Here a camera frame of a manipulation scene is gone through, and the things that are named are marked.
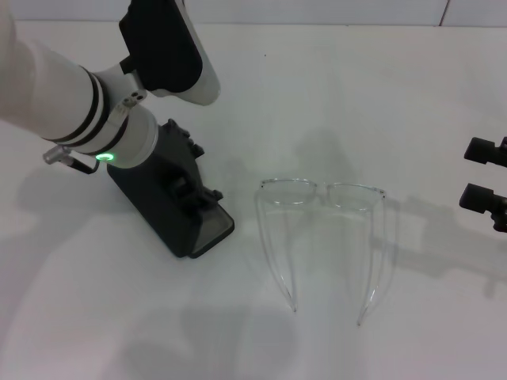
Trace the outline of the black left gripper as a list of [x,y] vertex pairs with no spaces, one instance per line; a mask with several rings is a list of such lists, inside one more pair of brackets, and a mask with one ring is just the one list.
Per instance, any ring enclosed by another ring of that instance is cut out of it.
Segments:
[[157,154],[172,166],[185,171],[173,183],[176,198],[185,198],[186,206],[217,206],[223,198],[222,192],[210,188],[203,181],[197,159],[204,155],[204,149],[195,143],[190,133],[178,123],[169,119],[158,129]]

